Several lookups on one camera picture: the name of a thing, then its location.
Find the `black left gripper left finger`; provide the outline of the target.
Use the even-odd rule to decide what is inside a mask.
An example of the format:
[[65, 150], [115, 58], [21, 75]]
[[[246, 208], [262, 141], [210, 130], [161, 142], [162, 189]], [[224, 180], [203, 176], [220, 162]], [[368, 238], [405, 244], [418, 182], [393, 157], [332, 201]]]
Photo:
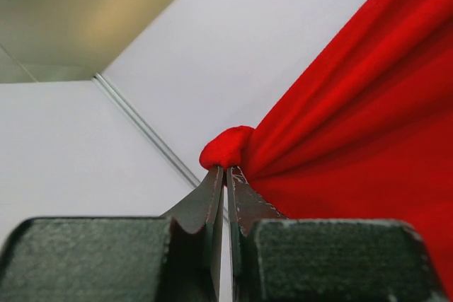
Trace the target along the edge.
[[1, 250], [2, 301], [217, 301], [224, 171], [160, 216], [39, 217]]

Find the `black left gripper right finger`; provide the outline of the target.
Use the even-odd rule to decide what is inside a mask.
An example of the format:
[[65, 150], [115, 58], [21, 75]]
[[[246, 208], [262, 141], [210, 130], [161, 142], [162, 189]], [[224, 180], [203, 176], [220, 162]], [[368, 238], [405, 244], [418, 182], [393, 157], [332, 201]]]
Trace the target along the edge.
[[225, 175], [235, 301], [446, 301], [421, 236], [394, 219], [289, 219]]

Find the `red t shirt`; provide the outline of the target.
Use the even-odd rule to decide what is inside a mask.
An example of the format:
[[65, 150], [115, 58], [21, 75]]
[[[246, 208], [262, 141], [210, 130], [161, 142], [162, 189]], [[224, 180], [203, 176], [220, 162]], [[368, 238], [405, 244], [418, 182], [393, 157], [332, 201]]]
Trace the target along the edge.
[[400, 219], [452, 290], [452, 0], [367, 0], [255, 127], [200, 154], [283, 214]]

